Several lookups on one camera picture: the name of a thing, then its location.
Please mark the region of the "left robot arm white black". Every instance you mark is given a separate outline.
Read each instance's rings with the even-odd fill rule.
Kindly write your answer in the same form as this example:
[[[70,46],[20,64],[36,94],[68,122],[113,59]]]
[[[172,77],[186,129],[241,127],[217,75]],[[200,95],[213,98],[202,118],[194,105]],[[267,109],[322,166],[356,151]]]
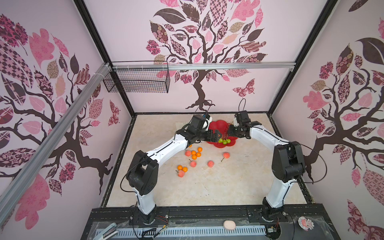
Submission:
[[[222,138],[219,130],[209,128],[212,120],[209,114],[194,115],[189,123],[161,146],[149,152],[139,150],[134,154],[125,179],[136,194],[140,221],[149,225],[157,215],[153,189],[158,181],[160,167],[190,145],[200,142],[217,143]]]

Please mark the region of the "red flower-shaped fruit bowl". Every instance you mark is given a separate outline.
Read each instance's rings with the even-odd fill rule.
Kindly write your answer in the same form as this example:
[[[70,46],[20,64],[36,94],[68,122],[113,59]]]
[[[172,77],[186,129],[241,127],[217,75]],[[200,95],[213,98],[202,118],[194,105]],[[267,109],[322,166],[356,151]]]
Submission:
[[[225,147],[232,147],[236,144],[236,140],[238,138],[234,137],[234,138],[228,138],[227,134],[228,134],[228,127],[227,127],[227,122],[226,121],[223,121],[223,120],[218,120],[218,121],[213,121],[210,123],[210,126],[209,126],[209,130],[218,130],[220,131],[220,133],[222,134],[222,138],[223,140],[227,140],[227,139],[230,139],[231,142],[226,145],[223,145],[222,143],[211,143],[209,142],[209,144],[215,146],[216,148],[225,148]]]

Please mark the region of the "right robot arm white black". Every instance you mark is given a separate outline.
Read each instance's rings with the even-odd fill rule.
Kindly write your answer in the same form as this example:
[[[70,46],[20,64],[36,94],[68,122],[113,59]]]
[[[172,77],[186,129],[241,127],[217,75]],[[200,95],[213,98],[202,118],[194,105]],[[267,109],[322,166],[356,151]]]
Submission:
[[[275,178],[262,204],[262,218],[267,222],[273,221],[284,212],[286,196],[292,185],[305,172],[302,145],[275,135],[257,121],[252,122],[247,111],[235,114],[234,123],[229,126],[228,135],[257,140],[273,151],[271,169]]]

